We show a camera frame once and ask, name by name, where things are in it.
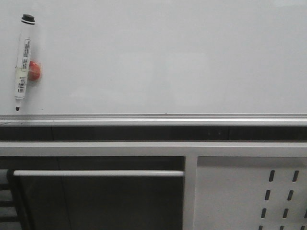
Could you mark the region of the red round magnet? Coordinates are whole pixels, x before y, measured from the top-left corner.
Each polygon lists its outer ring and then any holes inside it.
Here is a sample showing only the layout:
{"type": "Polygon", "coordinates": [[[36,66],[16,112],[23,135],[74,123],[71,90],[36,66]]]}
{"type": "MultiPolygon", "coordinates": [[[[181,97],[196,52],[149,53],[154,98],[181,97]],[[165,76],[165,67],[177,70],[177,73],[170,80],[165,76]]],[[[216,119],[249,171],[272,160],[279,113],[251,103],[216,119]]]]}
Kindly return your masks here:
{"type": "Polygon", "coordinates": [[[40,77],[41,77],[40,65],[34,61],[30,61],[28,79],[30,81],[37,81],[40,79],[40,77]]]}

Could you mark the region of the white whiteboard marker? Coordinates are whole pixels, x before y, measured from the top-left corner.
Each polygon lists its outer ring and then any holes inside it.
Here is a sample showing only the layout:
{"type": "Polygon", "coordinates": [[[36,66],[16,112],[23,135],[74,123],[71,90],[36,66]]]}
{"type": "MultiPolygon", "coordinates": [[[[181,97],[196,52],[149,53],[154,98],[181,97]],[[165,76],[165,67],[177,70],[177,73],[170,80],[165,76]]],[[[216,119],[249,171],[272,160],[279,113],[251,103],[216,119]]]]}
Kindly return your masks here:
{"type": "Polygon", "coordinates": [[[35,25],[35,18],[30,14],[23,14],[21,17],[21,29],[19,33],[19,43],[17,51],[17,61],[15,66],[15,110],[19,111],[22,100],[25,97],[28,82],[28,72],[30,65],[32,42],[31,36],[35,25]]]}

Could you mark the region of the white perforated pegboard panel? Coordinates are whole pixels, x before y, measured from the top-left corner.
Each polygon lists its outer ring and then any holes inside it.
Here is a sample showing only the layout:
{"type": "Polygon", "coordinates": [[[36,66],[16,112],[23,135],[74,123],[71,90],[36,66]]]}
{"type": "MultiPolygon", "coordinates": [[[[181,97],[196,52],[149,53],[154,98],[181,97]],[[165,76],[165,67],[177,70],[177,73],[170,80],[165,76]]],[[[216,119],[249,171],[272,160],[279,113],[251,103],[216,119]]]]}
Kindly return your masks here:
{"type": "Polygon", "coordinates": [[[304,230],[304,157],[199,157],[196,230],[304,230]]]}

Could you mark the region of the white horizontal rod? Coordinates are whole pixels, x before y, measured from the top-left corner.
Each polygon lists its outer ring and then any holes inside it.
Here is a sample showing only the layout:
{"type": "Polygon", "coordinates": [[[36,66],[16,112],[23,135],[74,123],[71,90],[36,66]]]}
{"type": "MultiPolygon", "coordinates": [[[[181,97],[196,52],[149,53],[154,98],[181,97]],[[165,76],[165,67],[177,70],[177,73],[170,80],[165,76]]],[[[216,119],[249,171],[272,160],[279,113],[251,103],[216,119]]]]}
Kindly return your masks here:
{"type": "Polygon", "coordinates": [[[183,177],[185,172],[159,170],[16,170],[13,175],[18,177],[183,177]]]}

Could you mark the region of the black chair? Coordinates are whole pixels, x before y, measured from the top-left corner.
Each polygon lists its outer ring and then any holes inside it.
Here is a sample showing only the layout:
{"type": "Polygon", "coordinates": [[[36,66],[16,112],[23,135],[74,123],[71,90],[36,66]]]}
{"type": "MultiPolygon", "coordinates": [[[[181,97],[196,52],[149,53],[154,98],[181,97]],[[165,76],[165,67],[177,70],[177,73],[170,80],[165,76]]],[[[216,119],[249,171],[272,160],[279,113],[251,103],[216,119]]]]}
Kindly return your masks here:
{"type": "Polygon", "coordinates": [[[2,230],[31,230],[31,221],[23,194],[14,171],[0,171],[0,228],[2,230]]]}

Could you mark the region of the white metal stand frame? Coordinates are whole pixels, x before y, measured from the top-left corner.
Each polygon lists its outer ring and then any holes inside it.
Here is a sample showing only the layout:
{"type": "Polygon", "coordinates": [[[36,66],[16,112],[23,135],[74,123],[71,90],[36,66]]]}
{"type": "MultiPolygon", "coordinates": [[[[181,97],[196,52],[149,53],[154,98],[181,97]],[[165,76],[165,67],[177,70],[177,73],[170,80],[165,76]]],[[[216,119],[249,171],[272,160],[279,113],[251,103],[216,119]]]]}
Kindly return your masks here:
{"type": "Polygon", "coordinates": [[[2,157],[184,156],[186,158],[183,229],[195,228],[198,157],[307,156],[305,142],[17,142],[0,143],[2,157]]]}

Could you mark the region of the whiteboard with aluminium frame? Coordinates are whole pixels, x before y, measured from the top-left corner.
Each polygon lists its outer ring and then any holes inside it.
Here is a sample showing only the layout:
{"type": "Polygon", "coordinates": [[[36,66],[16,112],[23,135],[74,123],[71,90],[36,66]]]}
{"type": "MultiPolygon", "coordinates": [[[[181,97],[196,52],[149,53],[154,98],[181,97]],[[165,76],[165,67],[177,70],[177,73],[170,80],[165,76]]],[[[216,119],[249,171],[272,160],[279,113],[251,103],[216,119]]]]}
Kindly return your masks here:
{"type": "Polygon", "coordinates": [[[304,0],[3,0],[2,126],[307,124],[304,0]],[[35,18],[15,110],[21,17],[35,18]]]}

